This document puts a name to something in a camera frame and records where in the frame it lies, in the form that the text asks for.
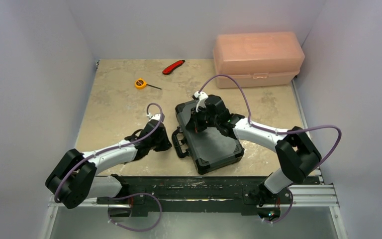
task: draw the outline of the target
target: translucent orange storage box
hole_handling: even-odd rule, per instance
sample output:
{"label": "translucent orange storage box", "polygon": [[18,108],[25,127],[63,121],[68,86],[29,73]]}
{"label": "translucent orange storage box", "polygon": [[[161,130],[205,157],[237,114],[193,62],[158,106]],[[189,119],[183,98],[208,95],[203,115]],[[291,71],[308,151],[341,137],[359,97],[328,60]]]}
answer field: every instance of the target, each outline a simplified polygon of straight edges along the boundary
{"label": "translucent orange storage box", "polygon": [[[305,58],[293,32],[219,35],[213,56],[216,73],[242,87],[288,84]],[[225,77],[216,80],[219,88],[236,87]]]}

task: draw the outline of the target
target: beige tabletop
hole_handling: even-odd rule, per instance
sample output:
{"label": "beige tabletop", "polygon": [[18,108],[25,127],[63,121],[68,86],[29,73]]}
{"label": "beige tabletop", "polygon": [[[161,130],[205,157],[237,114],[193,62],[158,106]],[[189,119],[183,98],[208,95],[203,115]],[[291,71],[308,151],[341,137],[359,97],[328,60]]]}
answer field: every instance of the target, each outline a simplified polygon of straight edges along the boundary
{"label": "beige tabletop", "polygon": [[[188,59],[171,75],[162,70],[178,59],[100,60],[93,88],[80,128],[77,149],[92,151],[118,143],[148,119],[145,109],[151,102],[160,104],[166,118],[168,137],[178,126],[175,106],[192,100],[191,95],[215,74],[212,59]],[[138,78],[162,88],[134,87]],[[219,89],[215,80],[204,91],[222,97],[231,113],[247,116],[238,89]],[[244,88],[255,122],[279,128],[301,126],[299,111],[290,85]],[[155,114],[157,107],[151,107]],[[254,143],[242,141],[245,148],[240,162],[214,170],[207,176],[265,176],[279,168],[275,153]],[[117,165],[103,173],[130,176],[197,176],[191,157],[179,159],[173,148],[150,153],[141,160]]]}

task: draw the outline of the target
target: black toolbox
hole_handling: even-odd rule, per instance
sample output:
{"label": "black toolbox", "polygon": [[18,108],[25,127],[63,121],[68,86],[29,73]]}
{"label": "black toolbox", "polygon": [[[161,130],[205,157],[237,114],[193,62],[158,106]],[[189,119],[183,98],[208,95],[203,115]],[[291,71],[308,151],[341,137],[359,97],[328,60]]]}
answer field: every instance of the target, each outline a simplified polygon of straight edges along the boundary
{"label": "black toolbox", "polygon": [[[191,109],[196,105],[196,101],[189,101],[175,107],[179,126],[172,134],[172,141],[178,157],[191,156],[199,174],[239,162],[244,148],[238,140],[221,135],[214,127],[200,133],[185,129],[191,118]],[[183,138],[178,140],[178,134],[182,134]],[[185,152],[181,149],[182,145],[188,146]]]}

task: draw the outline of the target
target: box lid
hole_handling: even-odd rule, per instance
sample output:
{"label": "box lid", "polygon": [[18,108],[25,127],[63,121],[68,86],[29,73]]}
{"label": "box lid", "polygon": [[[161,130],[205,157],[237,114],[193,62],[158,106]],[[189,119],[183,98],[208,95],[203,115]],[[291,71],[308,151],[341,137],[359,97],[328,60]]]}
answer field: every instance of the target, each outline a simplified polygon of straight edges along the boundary
{"label": "box lid", "polygon": [[230,75],[295,72],[305,58],[293,32],[219,35],[213,55],[218,72]]}

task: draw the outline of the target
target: gray wall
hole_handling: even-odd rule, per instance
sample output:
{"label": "gray wall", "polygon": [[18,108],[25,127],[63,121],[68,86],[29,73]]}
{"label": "gray wall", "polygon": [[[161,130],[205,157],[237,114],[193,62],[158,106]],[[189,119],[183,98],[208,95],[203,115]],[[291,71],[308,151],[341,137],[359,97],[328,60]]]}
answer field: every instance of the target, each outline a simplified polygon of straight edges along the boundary
{"label": "gray wall", "polygon": [[[382,238],[382,0],[329,0],[303,46],[297,88],[309,126],[343,137],[325,163],[349,238]],[[325,153],[333,131],[313,133]]]}
{"label": "gray wall", "polygon": [[0,0],[0,238],[37,238],[94,60],[65,0]]}
{"label": "gray wall", "polygon": [[94,57],[212,58],[222,33],[294,31],[303,43],[325,0],[68,0]]}

